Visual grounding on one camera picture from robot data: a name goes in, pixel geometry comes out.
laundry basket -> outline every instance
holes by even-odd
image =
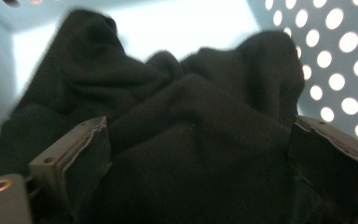
[[[358,138],[358,0],[0,0],[0,125],[74,7],[115,19],[139,60],[159,49],[179,59],[201,46],[229,49],[259,30],[282,30],[303,63],[299,112]]]

